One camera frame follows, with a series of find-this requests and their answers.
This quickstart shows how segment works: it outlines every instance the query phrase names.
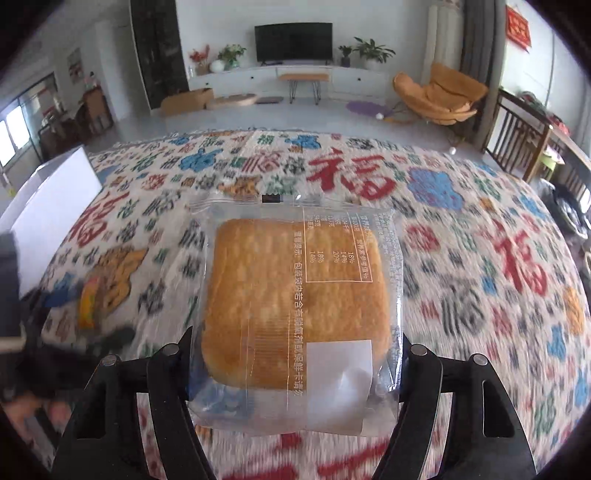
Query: plastic wrapper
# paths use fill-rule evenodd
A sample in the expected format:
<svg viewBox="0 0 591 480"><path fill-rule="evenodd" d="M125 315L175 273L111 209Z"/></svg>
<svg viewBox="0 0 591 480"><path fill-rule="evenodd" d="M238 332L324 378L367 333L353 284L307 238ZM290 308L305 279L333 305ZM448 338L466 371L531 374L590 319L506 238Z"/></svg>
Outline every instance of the plastic wrapper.
<svg viewBox="0 0 591 480"><path fill-rule="evenodd" d="M199 423L389 435L402 367L395 212L293 198L191 208L206 237L189 382Z"/></svg>

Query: curtain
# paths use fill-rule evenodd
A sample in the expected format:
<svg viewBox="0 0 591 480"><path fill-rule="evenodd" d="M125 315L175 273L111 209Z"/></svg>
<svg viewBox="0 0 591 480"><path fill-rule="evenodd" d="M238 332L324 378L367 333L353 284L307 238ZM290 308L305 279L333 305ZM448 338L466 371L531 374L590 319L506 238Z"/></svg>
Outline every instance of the curtain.
<svg viewBox="0 0 591 480"><path fill-rule="evenodd" d="M501 82L505 56L505 0L468 0L464 3L464 42L460 71L487 85L489 94L479 112L458 124L457 134L481 147L489 128Z"/></svg>

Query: white box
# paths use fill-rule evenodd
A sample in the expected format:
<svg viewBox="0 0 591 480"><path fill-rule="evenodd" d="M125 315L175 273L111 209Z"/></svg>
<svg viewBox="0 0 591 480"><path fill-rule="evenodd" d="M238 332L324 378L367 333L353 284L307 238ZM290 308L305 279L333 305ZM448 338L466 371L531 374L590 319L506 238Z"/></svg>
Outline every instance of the white box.
<svg viewBox="0 0 591 480"><path fill-rule="evenodd" d="M18 250L20 296L38 286L53 255L102 185L82 147L41 165L0 218Z"/></svg>

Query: wooden bench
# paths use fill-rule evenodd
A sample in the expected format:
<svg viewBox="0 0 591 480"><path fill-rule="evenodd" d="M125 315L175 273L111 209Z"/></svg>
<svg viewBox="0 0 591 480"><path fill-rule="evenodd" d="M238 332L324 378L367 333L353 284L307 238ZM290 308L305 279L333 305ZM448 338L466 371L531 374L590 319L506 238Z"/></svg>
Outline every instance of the wooden bench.
<svg viewBox="0 0 591 480"><path fill-rule="evenodd" d="M279 79L290 83L290 103L293 103L296 98L298 82L312 82L314 103L318 105L320 102L320 82L330 81L330 75L328 73L284 73L279 76Z"/></svg>

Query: patterned rug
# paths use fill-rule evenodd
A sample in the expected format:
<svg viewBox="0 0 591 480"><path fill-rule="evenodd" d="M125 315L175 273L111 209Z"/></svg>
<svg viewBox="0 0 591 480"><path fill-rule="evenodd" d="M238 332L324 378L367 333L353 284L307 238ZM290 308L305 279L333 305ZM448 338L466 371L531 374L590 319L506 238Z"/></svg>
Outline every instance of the patterned rug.
<svg viewBox="0 0 591 480"><path fill-rule="evenodd" d="M131 325L127 358L152 354L191 324L204 236L187 203L199 192L323 194L393 207L404 255L404 332L436 354L492 361L538 468L589 396L589 308L568 247L525 183L486 166L340 134L224 131L122 145L95 155L105 185L44 278L58 305L43 337L83 346L77 284L106 271L102 331ZM444 395L424 476L437 472ZM150 473L164 478L147 399L140 420ZM247 437L199 429L220 479L370 478L388 439L298 432Z"/></svg>

